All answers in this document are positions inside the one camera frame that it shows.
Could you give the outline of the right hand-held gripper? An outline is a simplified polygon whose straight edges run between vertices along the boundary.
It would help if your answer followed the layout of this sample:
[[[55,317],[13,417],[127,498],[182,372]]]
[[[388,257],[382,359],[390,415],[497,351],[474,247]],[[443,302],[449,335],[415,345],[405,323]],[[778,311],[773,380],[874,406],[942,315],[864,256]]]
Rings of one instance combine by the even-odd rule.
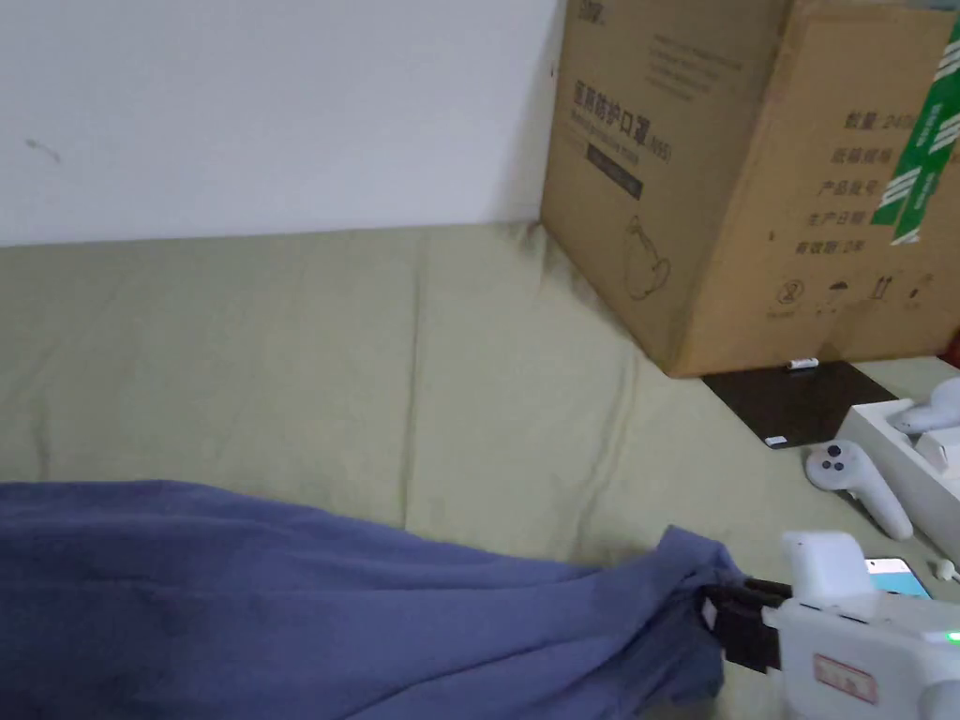
[[[704,588],[727,661],[767,676],[783,719],[955,719],[959,609],[878,589],[855,539],[789,532],[791,584]]]

